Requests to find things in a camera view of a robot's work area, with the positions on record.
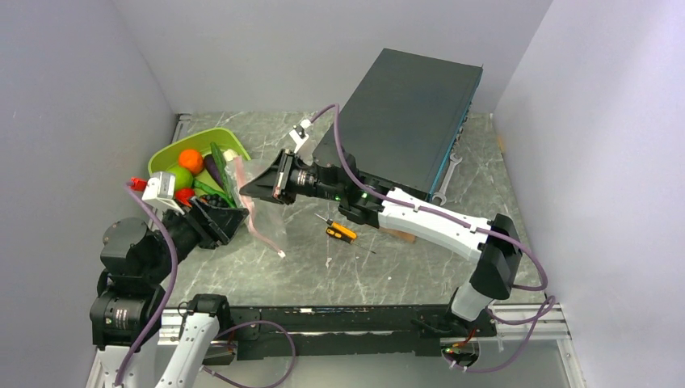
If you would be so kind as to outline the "clear pink zip top bag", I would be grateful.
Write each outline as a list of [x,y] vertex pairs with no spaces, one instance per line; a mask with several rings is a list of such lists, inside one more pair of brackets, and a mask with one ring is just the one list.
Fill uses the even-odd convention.
[[228,161],[225,173],[232,186],[232,195],[239,207],[248,210],[246,225],[249,233],[261,244],[286,258],[288,237],[280,207],[277,204],[239,193],[252,179],[263,173],[268,162],[263,159],[247,160],[236,156]]

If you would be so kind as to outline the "purple toy eggplant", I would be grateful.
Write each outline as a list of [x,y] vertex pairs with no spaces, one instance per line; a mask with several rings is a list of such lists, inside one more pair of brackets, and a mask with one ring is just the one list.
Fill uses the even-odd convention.
[[207,154],[203,159],[204,169],[210,174],[212,179],[216,182],[220,190],[224,190],[224,180],[222,177],[223,171],[219,168],[215,158],[211,154]]

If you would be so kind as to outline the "green toy cucumber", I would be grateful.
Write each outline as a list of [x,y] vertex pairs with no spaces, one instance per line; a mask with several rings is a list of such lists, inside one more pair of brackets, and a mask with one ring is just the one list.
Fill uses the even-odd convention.
[[215,142],[211,142],[210,147],[212,151],[212,158],[214,159],[214,162],[217,166],[217,169],[221,177],[221,187],[224,189],[227,196],[233,197],[229,177],[225,172],[226,161],[224,155],[221,152],[221,149],[219,148],[218,144],[216,144]]

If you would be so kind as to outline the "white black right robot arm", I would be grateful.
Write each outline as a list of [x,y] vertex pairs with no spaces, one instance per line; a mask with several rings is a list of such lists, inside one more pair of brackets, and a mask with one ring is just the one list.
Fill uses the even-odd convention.
[[340,167],[305,163],[291,150],[281,150],[261,174],[241,185],[243,196],[290,205],[298,196],[338,203],[349,221],[396,230],[425,239],[475,263],[469,279],[457,288],[445,314],[447,329],[465,335],[495,300],[511,295],[523,252],[509,217],[488,220],[442,209],[400,188],[380,183],[366,186],[347,157]]

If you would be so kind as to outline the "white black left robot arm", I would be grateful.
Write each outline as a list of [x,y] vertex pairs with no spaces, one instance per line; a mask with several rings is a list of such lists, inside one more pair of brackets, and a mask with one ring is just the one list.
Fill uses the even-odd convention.
[[179,212],[166,210],[160,217],[151,209],[146,212],[154,230],[147,221],[128,217],[103,234],[104,270],[90,308],[93,344],[106,387],[190,387],[212,339],[231,331],[229,302],[216,294],[199,294],[188,302],[181,343],[163,375],[155,377],[162,312],[179,265],[196,248],[229,244],[249,212],[206,205],[196,198]]

